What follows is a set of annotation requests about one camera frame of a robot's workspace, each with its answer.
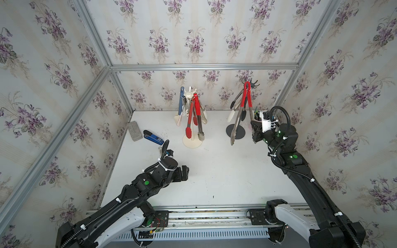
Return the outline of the red steel tongs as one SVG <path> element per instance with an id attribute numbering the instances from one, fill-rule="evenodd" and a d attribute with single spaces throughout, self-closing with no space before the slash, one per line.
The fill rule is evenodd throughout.
<path id="1" fill-rule="evenodd" d="M 192 125 L 193 125 L 194 113 L 195 113 L 195 101 L 194 101 L 194 99 L 191 99 L 190 105 L 189 105 L 189 112 L 188 112 L 188 122 L 187 122 L 187 127 L 186 127 L 186 137 L 188 139 L 192 138 L 192 135 L 193 135 Z"/>

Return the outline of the red handled tongs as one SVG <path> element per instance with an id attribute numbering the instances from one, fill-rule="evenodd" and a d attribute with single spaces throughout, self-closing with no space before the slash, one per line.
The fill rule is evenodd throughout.
<path id="1" fill-rule="evenodd" d="M 204 141 L 205 134 L 203 131 L 203 124 L 202 124 L 202 118 L 201 118 L 201 104 L 200 104 L 199 97 L 198 97 L 197 93 L 193 94 L 193 100 L 194 100 L 195 113 L 196 113 L 196 118 L 197 118 L 198 138 L 200 141 Z"/>
<path id="2" fill-rule="evenodd" d="M 240 122 L 242 120 L 242 116 L 246 116 L 247 111 L 250 115 L 250 120 L 253 121 L 254 115 L 253 115 L 253 106 L 252 106 L 252 98 L 251 98 L 251 82 L 249 82 L 249 81 L 245 82 L 245 84 L 244 84 L 240 107 L 238 108 L 236 121 L 235 121 L 233 130 L 231 132 L 231 145 L 232 146 L 235 143 L 237 129 L 238 129 L 238 126 L 240 125 Z"/>

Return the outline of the white utensil rack stand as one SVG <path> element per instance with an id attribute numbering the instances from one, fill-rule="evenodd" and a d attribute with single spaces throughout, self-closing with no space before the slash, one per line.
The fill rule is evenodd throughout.
<path id="1" fill-rule="evenodd" d="M 197 93 L 195 88 L 192 88 L 191 86 L 185 90 L 185 97 L 188 99 L 188 103 L 190 105 L 191 99 L 193 99 L 193 94 Z M 183 144 L 191 149 L 195 149 L 201 146 L 202 141 L 198 139 L 198 132 L 197 132 L 197 118 L 196 118 L 196 113 L 194 113 L 194 118 L 193 118 L 193 125 L 192 125 L 192 138 L 188 139 L 186 137 L 186 129 L 185 129 L 185 136 L 183 137 Z"/>

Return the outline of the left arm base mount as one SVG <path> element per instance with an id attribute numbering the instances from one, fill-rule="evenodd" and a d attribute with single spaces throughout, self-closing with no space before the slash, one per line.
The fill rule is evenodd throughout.
<path id="1" fill-rule="evenodd" d="M 147 228 L 146 230 L 131 229 L 132 238 L 138 247 L 146 248 L 154 241 L 155 234 L 168 226 L 169 214 L 170 212 L 167 210 L 156 211 L 147 217 L 141 225 L 142 228 Z"/>

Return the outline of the red handled tongs front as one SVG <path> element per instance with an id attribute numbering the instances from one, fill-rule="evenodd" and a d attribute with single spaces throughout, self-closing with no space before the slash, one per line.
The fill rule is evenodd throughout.
<path id="1" fill-rule="evenodd" d="M 250 120 L 253 121 L 254 115 L 253 115 L 253 106 L 252 106 L 252 98 L 251 98 L 251 82 L 249 82 L 249 81 L 245 82 L 245 84 L 244 84 L 240 107 L 238 108 L 236 121 L 235 121 L 233 130 L 231 132 L 231 145 L 232 146 L 235 143 L 237 129 L 238 129 L 238 126 L 240 125 L 240 122 L 242 120 L 242 116 L 246 116 L 247 111 L 250 115 Z"/>

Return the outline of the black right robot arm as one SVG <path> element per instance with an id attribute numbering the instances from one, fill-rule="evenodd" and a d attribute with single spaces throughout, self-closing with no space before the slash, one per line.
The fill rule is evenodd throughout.
<path id="1" fill-rule="evenodd" d="M 316 224 L 290 211 L 287 203 L 268 202 L 270 215 L 299 233 L 312 248 L 360 248 L 366 231 L 352 222 L 330 198 L 315 178 L 307 160 L 296 150 L 298 133 L 288 112 L 281 106 L 268 111 L 250 112 L 252 139 L 264 141 L 273 165 L 293 182 L 310 207 Z"/>

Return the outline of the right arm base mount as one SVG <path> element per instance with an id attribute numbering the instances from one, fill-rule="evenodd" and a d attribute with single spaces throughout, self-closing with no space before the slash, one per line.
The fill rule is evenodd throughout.
<path id="1" fill-rule="evenodd" d="M 283 243 L 287 225 L 278 220 L 270 208 L 249 209 L 246 212 L 246 217 L 251 221 L 252 225 L 271 225 L 272 227 L 269 227 L 267 231 L 268 240 L 273 244 L 281 245 Z"/>

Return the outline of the black steel tongs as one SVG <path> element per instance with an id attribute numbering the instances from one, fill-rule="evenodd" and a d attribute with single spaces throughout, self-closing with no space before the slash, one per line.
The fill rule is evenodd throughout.
<path id="1" fill-rule="evenodd" d="M 247 90 L 246 90 L 246 89 L 242 89 L 242 90 L 240 91 L 240 93 L 237 95 L 237 97 L 232 101 L 232 104 L 231 104 L 231 106 L 230 106 L 230 110 L 231 110 L 231 108 L 232 108 L 235 104 L 241 105 L 241 102 L 242 102 L 242 100 L 244 99 L 243 111 L 242 111 L 242 113 L 239 115 L 239 120 L 238 120 L 239 123 L 240 123 L 241 121 L 244 121 L 244 119 L 246 118 L 246 115 L 247 115 L 246 105 L 247 105 L 248 100 L 247 100 L 246 95 L 247 95 Z"/>

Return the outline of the blue handled cream tongs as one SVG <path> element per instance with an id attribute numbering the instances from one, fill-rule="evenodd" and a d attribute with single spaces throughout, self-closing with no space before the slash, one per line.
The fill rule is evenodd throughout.
<path id="1" fill-rule="evenodd" d="M 182 121 L 182 114 L 184 111 L 184 99 L 185 99 L 185 88 L 182 86 L 180 88 L 180 94 L 179 94 L 179 103 L 178 103 L 178 114 L 174 117 L 175 123 L 177 126 L 181 125 Z"/>

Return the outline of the steel cream-tipped tongs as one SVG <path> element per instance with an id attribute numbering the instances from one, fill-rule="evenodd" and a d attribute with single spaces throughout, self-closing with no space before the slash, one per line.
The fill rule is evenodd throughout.
<path id="1" fill-rule="evenodd" d="M 204 106 L 201 104 L 201 102 L 199 101 L 200 104 L 200 110 L 201 110 L 201 117 L 202 117 L 202 122 L 203 124 L 207 124 L 208 120 L 207 120 L 207 113 L 206 110 L 204 109 Z"/>

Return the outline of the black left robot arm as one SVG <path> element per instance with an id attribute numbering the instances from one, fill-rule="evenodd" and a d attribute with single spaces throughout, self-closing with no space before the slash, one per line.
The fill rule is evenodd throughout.
<path id="1" fill-rule="evenodd" d="M 103 248 L 124 232 L 149 225 L 155 210 L 148 199 L 173 182 L 188 180 L 189 168 L 179 166 L 166 140 L 157 162 L 122 188 L 121 193 L 87 218 L 58 229 L 57 248 Z"/>

